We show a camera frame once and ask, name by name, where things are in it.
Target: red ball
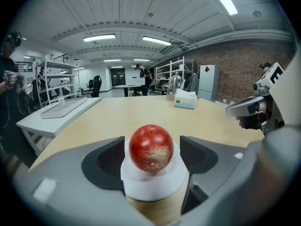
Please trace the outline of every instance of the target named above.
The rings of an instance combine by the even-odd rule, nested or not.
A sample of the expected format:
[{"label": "red ball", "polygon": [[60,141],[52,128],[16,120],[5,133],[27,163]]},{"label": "red ball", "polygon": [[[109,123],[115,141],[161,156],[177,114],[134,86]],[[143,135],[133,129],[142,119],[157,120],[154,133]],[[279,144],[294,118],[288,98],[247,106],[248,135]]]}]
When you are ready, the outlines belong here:
[{"label": "red ball", "polygon": [[173,140],[160,126],[142,126],[130,139],[129,154],[137,168],[155,173],[165,168],[173,157]]}]

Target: brick wall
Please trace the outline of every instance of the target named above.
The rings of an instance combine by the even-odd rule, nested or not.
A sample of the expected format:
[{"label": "brick wall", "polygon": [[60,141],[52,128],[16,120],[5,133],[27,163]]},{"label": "brick wall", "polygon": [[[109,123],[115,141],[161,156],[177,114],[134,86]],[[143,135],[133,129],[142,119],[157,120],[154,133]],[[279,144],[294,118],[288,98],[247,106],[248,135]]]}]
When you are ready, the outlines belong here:
[{"label": "brick wall", "polygon": [[201,65],[216,65],[220,69],[217,100],[239,101],[253,94],[253,84],[263,75],[260,63],[278,62],[285,70],[294,55],[290,43],[247,43],[211,45],[184,54]]}]

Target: white refrigerator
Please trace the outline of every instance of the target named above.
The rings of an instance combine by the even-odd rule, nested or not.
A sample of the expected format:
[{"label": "white refrigerator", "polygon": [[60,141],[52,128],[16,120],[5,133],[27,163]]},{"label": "white refrigerator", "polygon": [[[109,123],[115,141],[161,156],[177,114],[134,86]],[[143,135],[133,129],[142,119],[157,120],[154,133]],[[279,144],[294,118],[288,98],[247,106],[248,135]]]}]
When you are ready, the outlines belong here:
[{"label": "white refrigerator", "polygon": [[198,96],[202,99],[215,101],[220,80],[220,70],[215,65],[202,65],[198,84]]}]

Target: white shelving unit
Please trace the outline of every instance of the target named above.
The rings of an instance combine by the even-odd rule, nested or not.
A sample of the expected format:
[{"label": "white shelving unit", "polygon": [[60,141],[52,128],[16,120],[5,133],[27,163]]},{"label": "white shelving unit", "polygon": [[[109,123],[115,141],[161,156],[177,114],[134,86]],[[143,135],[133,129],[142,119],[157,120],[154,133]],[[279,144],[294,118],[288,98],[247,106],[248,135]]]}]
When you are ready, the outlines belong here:
[{"label": "white shelving unit", "polygon": [[[185,63],[191,64],[191,71],[187,68]],[[180,69],[173,70],[173,65],[179,65]],[[169,66],[169,71],[160,72],[160,70],[162,68],[165,68],[165,67],[168,67],[168,66]],[[169,74],[169,78],[171,78],[171,75],[172,75],[173,72],[179,72],[179,74],[180,74],[180,72],[182,72],[182,74],[180,74],[180,76],[182,76],[182,78],[183,78],[185,72],[192,72],[192,68],[193,68],[193,60],[185,59],[185,57],[183,56],[183,59],[181,59],[181,60],[178,60],[178,61],[175,61],[175,62],[170,61],[169,64],[166,64],[166,65],[161,66],[161,67],[156,67],[156,78],[155,79],[157,81],[157,75],[159,75],[159,74]]]},{"label": "white shelving unit", "polygon": [[[38,73],[38,67],[44,67],[44,75],[41,77],[39,76],[39,73]],[[67,71],[67,73],[47,73],[47,69],[48,68],[57,68],[57,69],[64,69]],[[37,82],[37,89],[38,89],[38,95],[39,95],[39,101],[40,101],[40,105],[41,107],[47,105],[47,104],[51,104],[55,101],[58,100],[58,98],[55,98],[55,99],[50,99],[50,94],[49,92],[51,90],[54,90],[54,89],[60,89],[60,91],[62,91],[61,89],[62,88],[65,88],[65,87],[77,87],[78,85],[78,88],[75,89],[75,91],[77,91],[77,89],[79,90],[79,92],[75,92],[75,93],[71,93],[71,94],[67,94],[65,96],[63,96],[64,98],[66,97],[72,97],[72,96],[76,96],[76,95],[80,95],[81,96],[81,91],[80,91],[80,86],[79,86],[79,83],[78,84],[64,84],[64,85],[59,85],[59,86],[56,86],[56,87],[49,87],[48,86],[48,80],[49,79],[54,79],[54,78],[72,78],[74,76],[78,76],[78,80],[79,80],[79,70],[74,70],[74,69],[78,69],[78,65],[71,65],[71,64],[68,64],[68,63],[62,63],[62,62],[57,62],[57,61],[53,61],[53,60],[49,60],[47,55],[45,56],[45,60],[42,60],[40,61],[38,64],[37,64],[37,67],[36,67],[36,82]],[[40,80],[44,80],[45,81],[45,86],[46,86],[46,89],[44,90],[40,90],[39,89],[39,81]],[[42,102],[41,100],[41,97],[40,97],[40,94],[41,93],[45,93],[47,94],[47,101],[44,101]]]}]

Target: doorway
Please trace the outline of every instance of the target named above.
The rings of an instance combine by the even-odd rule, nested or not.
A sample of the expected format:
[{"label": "doorway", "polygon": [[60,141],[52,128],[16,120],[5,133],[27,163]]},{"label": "doorway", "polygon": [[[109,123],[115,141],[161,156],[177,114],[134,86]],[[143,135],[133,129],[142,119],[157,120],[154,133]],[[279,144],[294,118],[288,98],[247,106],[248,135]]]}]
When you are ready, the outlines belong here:
[{"label": "doorway", "polygon": [[111,69],[112,86],[126,84],[126,70],[125,69]]}]

